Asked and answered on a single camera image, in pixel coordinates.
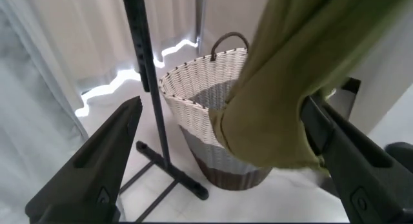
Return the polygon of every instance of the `gray curtain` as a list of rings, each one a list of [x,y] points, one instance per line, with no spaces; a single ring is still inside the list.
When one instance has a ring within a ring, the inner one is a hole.
[[[5,0],[0,0],[0,99],[0,220],[28,223],[26,203],[87,134]]]

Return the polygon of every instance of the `green garment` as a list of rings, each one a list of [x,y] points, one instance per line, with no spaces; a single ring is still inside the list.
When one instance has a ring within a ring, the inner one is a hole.
[[[331,90],[395,20],[404,0],[268,0],[248,58],[223,110],[217,140],[257,167],[321,168],[301,104]]]

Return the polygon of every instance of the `brown handle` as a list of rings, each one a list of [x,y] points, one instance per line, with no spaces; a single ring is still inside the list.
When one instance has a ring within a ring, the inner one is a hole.
[[[238,32],[229,32],[229,33],[227,33],[227,34],[224,34],[222,37],[220,37],[220,38],[218,39],[218,41],[213,45],[212,50],[211,50],[211,61],[215,61],[215,60],[216,60],[217,55],[215,54],[215,49],[218,47],[218,45],[219,45],[222,41],[224,41],[225,39],[227,39],[228,37],[231,37],[231,36],[238,36],[239,38],[241,38],[241,39],[243,40],[244,44],[245,44],[245,47],[246,47],[247,50],[248,50],[248,48],[250,47],[250,44],[248,43],[248,41],[247,41],[247,39],[244,37],[244,35],[242,35],[242,34],[240,34],[240,33],[238,33]]]

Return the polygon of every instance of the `woven basket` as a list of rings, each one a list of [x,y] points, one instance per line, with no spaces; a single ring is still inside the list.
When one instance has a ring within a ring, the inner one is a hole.
[[[240,37],[246,48],[215,54],[215,49],[230,36]],[[159,80],[166,99],[184,134],[197,164],[215,186],[245,190],[260,184],[271,168],[257,168],[232,156],[215,138],[208,109],[222,109],[247,58],[248,42],[237,32],[221,37],[211,55],[176,67]]]

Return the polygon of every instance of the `floor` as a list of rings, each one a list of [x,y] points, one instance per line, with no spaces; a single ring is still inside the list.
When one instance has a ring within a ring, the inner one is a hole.
[[[191,48],[179,53],[179,57],[165,59],[165,68],[173,68],[196,55]],[[158,76],[168,71],[165,68],[158,69]],[[135,141],[143,141],[161,152],[150,94],[143,91],[140,82],[126,81],[113,94],[92,98],[88,102],[90,114],[80,120],[88,133],[93,134],[122,102],[134,96],[141,96],[144,107]],[[262,184],[242,192],[213,186],[202,175],[169,108],[161,100],[173,164],[206,187],[210,197],[201,201],[177,185],[145,221],[348,222],[340,200],[319,188],[321,176],[309,170],[274,169]],[[123,183],[147,163],[132,147]],[[172,178],[157,167],[149,169],[121,195],[126,220],[136,220],[171,182]]]

